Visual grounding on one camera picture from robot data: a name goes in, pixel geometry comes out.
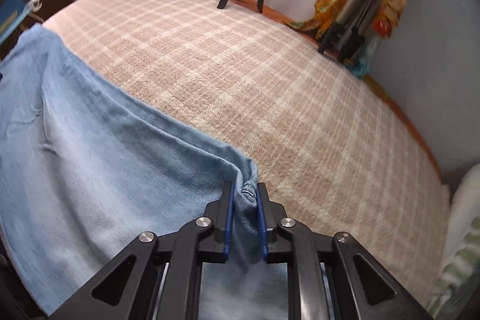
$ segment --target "silver screw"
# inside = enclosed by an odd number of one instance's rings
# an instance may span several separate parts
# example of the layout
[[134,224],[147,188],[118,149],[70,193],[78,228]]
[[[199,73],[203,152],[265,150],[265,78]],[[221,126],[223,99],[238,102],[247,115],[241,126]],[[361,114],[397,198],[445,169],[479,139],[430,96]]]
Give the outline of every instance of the silver screw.
[[346,241],[349,239],[349,234],[346,233],[346,232],[340,232],[337,237],[338,237],[338,241],[340,243],[346,243]]
[[295,220],[291,219],[290,217],[285,217],[284,219],[280,220],[280,224],[282,224],[282,226],[285,228],[291,228],[295,225]]
[[152,232],[147,231],[142,232],[138,238],[142,243],[150,243],[155,238],[155,235]]
[[208,217],[200,217],[197,219],[196,224],[198,226],[209,226],[212,223],[212,220],[210,220]]

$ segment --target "light blue cloth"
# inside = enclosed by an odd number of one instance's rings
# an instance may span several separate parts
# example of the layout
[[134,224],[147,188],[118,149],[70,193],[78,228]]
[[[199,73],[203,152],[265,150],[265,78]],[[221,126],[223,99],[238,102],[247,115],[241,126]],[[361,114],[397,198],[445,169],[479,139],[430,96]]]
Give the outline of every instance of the light blue cloth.
[[130,97],[37,25],[0,63],[0,224],[47,314],[142,231],[177,231],[235,184],[232,253],[205,265],[201,319],[287,317],[286,268],[261,261],[257,167]]

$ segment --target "bed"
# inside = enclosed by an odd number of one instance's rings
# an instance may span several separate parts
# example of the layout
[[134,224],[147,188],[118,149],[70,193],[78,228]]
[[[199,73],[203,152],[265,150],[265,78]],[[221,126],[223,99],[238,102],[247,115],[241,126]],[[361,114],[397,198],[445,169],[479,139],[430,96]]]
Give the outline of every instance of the bed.
[[351,232],[426,305],[449,192],[411,127],[283,26],[218,0],[78,0],[45,27],[106,79],[252,157],[289,216]]

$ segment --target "beige plaid bedspread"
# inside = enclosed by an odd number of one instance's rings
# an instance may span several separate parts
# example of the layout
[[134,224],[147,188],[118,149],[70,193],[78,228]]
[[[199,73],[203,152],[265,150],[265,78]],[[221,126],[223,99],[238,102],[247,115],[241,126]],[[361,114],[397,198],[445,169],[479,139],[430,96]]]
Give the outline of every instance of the beige plaid bedspread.
[[423,305],[448,191],[390,109],[299,34],[218,0],[78,0],[49,19],[111,82],[252,157],[312,230],[351,232]]

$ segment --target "striped cloth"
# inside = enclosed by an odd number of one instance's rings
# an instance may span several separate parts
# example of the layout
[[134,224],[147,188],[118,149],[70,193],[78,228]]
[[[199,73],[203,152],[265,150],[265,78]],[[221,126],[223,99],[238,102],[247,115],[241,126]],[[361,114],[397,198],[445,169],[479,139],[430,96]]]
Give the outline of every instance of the striped cloth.
[[74,53],[256,160],[290,217],[351,232],[426,305],[448,189],[395,114],[312,43],[218,0],[78,0],[49,19]]

